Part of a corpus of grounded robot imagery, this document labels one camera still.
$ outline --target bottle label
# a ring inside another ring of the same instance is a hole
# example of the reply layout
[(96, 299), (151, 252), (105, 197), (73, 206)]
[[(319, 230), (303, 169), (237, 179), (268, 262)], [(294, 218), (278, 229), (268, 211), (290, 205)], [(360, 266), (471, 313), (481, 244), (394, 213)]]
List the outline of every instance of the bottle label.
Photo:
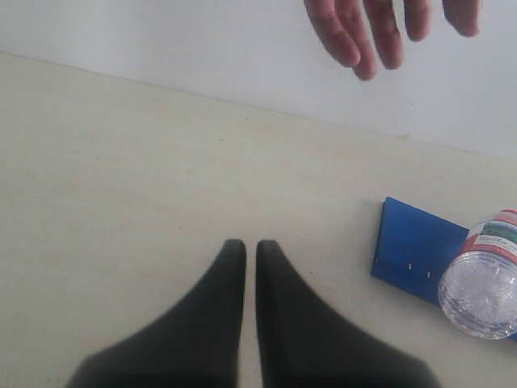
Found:
[(517, 225), (515, 225), (515, 219), (497, 217), (493, 221), (478, 225), (471, 231), (471, 234), (465, 240), (461, 255), (472, 251), (485, 251), (517, 264)]

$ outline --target hand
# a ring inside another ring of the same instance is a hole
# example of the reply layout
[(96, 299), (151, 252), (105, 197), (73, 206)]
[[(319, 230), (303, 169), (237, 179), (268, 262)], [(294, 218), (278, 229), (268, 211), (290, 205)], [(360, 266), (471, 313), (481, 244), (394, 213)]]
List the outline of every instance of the hand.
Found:
[[(462, 35), (475, 36), (481, 0), (443, 0), (448, 22)], [(393, 13), (393, 0), (364, 0), (373, 40), (386, 69), (402, 64), (401, 34)], [(360, 0), (305, 0), (310, 20), (329, 54), (353, 68), (357, 77), (375, 77), (376, 60), (361, 16)], [(424, 39), (431, 23), (430, 0), (404, 0), (408, 37)]]

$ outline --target plastic water bottle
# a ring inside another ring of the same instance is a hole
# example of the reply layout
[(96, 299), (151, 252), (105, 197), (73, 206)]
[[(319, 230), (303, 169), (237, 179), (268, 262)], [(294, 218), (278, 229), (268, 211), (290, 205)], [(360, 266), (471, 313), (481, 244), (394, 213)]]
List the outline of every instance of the plastic water bottle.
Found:
[(438, 287), (443, 312), (462, 331), (485, 340), (517, 332), (517, 210), (470, 230)]

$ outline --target beige table surface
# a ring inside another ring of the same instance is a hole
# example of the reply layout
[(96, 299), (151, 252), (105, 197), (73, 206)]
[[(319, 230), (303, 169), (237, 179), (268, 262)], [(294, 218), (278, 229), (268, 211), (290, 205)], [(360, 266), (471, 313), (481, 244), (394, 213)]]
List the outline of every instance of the beige table surface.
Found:
[(517, 205), (517, 163), (1, 55), (0, 387), (62, 386), (172, 306), (230, 237), (250, 257), (241, 386), (261, 386), (261, 238), (445, 387), (515, 386), (517, 344), (470, 338), (368, 275), (386, 196), (468, 226)]

